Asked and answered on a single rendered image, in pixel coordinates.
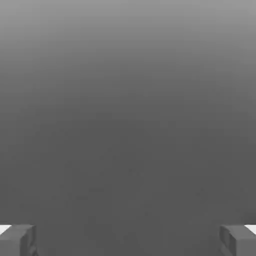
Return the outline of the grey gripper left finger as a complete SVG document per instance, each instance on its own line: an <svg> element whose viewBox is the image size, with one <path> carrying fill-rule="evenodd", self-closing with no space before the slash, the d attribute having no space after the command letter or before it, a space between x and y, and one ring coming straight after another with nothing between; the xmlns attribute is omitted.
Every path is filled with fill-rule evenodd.
<svg viewBox="0 0 256 256"><path fill-rule="evenodd" d="M0 256L38 256L37 227L0 224Z"/></svg>

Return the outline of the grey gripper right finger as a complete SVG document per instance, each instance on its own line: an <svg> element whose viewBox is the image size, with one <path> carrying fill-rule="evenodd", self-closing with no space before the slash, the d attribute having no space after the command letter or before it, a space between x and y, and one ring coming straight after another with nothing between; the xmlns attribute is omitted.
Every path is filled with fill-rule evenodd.
<svg viewBox="0 0 256 256"><path fill-rule="evenodd" d="M221 225L222 256L256 256L256 224Z"/></svg>

